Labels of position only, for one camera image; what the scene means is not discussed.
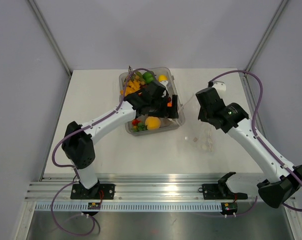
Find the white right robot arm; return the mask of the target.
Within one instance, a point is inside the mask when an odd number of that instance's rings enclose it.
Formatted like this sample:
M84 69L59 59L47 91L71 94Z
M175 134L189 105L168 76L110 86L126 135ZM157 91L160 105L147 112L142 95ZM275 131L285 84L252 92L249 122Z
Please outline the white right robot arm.
M233 194L260 196L270 207L278 208L302 186L302 165L294 165L283 157L252 126L252 120L237 103L225 105L214 87L195 94L199 105L198 119L222 130L239 143L262 170L263 177L240 178L231 172L218 185L223 198Z

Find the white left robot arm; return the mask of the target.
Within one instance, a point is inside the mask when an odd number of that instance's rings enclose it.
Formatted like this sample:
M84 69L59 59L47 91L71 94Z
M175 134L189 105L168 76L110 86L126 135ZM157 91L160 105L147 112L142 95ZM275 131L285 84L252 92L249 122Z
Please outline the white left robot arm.
M178 119L178 96L169 94L169 81L153 81L120 99L119 105L89 122L68 124L61 147L74 164L82 186L81 193L88 199L99 194L99 184L93 162L95 145L120 125L140 116L156 119Z

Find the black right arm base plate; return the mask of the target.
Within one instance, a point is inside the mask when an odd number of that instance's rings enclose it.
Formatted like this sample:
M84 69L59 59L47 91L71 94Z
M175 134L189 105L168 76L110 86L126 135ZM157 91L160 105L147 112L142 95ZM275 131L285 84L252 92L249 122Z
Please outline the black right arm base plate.
M247 200L246 193L234 193L227 186L227 180L235 174L236 172L229 172L215 183L204 183L198 188L198 192L203 194L204 200Z

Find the cherry tomato sprig toy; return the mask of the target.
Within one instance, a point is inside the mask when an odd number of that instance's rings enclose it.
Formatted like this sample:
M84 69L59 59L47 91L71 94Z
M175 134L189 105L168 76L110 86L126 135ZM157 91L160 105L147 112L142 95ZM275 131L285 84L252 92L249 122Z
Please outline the cherry tomato sprig toy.
M147 126L141 120L134 119L131 121L131 129L132 132L143 132L147 130Z

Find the clear dotted zip top bag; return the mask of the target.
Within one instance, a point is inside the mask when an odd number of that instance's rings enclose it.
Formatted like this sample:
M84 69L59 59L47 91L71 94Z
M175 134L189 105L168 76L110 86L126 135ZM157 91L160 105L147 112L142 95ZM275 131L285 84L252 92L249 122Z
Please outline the clear dotted zip top bag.
M200 105L193 93L191 97L178 107L177 119L168 119L174 125L181 129L182 137L180 139L204 153L214 151L213 127L206 122L198 119Z

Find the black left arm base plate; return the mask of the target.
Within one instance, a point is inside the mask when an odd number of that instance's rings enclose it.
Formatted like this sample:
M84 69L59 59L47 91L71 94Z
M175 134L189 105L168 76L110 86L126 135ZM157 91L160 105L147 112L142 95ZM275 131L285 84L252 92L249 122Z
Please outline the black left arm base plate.
M72 200L113 200L115 185L111 183L97 183L86 189L81 183L74 184L71 189Z

